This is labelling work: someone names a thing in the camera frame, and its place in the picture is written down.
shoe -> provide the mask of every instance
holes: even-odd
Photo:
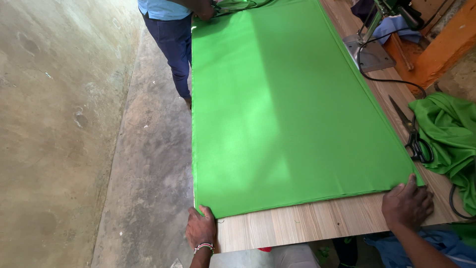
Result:
[[[189,109],[192,110],[192,98],[184,99]]]

wooden table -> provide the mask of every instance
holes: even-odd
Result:
[[[350,5],[345,0],[320,1],[341,37],[356,33],[361,27],[362,22],[352,15]],[[394,68],[370,72],[368,75],[379,79],[401,79]],[[408,118],[413,115],[407,104],[415,98],[401,83],[369,80],[367,83],[402,143],[406,143],[408,133],[392,107],[388,95],[392,96]],[[426,170],[419,162],[415,164],[425,183],[435,193],[435,213],[427,219],[425,225],[463,220],[456,216],[449,206],[448,197],[451,188],[449,180],[443,175]],[[380,211],[382,196],[383,193],[345,197],[222,218],[217,223],[216,252],[387,231],[387,225]],[[457,194],[454,202],[459,211],[464,211]]]

light blue shirt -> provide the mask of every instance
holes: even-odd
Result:
[[[191,11],[179,4],[166,0],[137,0],[142,14],[149,13],[149,18],[163,21],[181,20]]]

hand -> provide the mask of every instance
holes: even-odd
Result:
[[[417,188],[416,176],[411,174],[405,186],[400,183],[386,193],[382,202],[382,214],[388,228],[417,229],[433,213],[433,193],[428,188]]]
[[[188,212],[188,224],[185,236],[187,236],[188,244],[192,249],[196,248],[201,243],[214,243],[215,234],[215,217],[211,213],[208,206],[199,206],[200,211],[205,217],[200,215],[194,207],[190,207]]]
[[[194,10],[195,17],[199,17],[202,21],[208,21],[217,14],[210,0],[198,1],[200,1],[200,3],[198,4],[198,8]]]

navy blue trousers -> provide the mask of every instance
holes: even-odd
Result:
[[[178,94],[191,98],[187,78],[192,64],[192,14],[181,20],[161,21],[142,15],[147,29],[167,58]]]

